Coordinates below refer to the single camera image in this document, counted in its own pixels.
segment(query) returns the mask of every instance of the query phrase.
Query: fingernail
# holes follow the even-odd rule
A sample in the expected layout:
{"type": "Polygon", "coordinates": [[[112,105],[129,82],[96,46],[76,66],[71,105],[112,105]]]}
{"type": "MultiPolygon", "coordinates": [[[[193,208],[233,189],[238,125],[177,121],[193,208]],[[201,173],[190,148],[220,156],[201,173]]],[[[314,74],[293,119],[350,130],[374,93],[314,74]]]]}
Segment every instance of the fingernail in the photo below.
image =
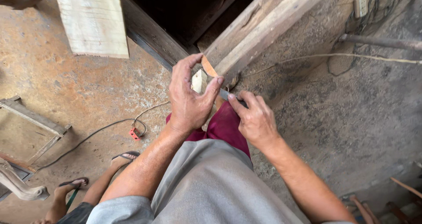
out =
{"type": "Polygon", "coordinates": [[[223,81],[224,81],[224,77],[220,77],[220,78],[218,78],[218,83],[219,83],[219,84],[223,84],[223,81]]]}

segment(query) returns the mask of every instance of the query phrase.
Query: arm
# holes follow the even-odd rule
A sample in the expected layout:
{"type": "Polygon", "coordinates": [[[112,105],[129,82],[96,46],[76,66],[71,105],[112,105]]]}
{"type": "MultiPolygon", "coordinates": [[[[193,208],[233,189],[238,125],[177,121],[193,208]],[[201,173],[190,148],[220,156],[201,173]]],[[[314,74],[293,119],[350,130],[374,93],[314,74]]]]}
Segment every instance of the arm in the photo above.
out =
{"type": "Polygon", "coordinates": [[[115,179],[100,202],[129,195],[151,200],[177,150],[193,130],[206,122],[224,79],[214,78],[202,96],[192,90],[191,68],[201,57],[202,54],[190,55],[173,67],[170,121],[158,138],[115,179]]]}
{"type": "Polygon", "coordinates": [[[271,162],[283,178],[293,198],[312,223],[350,221],[356,223],[340,200],[314,171],[287,145],[277,132],[273,111],[261,96],[240,92],[243,107],[229,95],[229,102],[239,114],[239,131],[271,162]]]}

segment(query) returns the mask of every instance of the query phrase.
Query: red electrical box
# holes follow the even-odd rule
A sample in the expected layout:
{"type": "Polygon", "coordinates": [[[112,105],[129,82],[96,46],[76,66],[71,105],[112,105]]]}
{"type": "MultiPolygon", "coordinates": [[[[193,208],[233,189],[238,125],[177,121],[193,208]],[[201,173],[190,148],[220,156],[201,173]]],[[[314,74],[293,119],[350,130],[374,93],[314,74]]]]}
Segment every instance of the red electrical box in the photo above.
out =
{"type": "Polygon", "coordinates": [[[140,137],[142,136],[138,129],[133,128],[130,130],[129,134],[137,141],[140,140],[140,137]]]}

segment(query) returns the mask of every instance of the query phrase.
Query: metal pipe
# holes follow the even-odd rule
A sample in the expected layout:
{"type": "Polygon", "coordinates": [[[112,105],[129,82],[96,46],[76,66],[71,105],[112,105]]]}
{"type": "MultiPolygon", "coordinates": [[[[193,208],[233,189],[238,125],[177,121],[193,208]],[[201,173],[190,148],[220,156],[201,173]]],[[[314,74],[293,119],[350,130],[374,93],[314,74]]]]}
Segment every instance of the metal pipe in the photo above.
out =
{"type": "Polygon", "coordinates": [[[410,49],[422,50],[422,41],[408,41],[408,40],[395,40],[388,38],[377,38],[370,36],[344,34],[339,38],[339,41],[348,41],[353,43],[378,45],[382,47],[395,48],[395,49],[410,49]]]}

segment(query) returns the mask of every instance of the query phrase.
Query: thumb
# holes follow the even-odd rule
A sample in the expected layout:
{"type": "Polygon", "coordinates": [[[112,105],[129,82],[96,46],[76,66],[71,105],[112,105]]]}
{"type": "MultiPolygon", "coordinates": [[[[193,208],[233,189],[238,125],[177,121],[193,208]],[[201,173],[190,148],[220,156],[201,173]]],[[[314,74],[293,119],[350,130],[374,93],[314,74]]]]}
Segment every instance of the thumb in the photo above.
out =
{"type": "Polygon", "coordinates": [[[224,82],[224,77],[214,77],[209,82],[204,94],[202,95],[208,103],[213,103],[218,93],[220,92],[221,85],[224,82]]]}

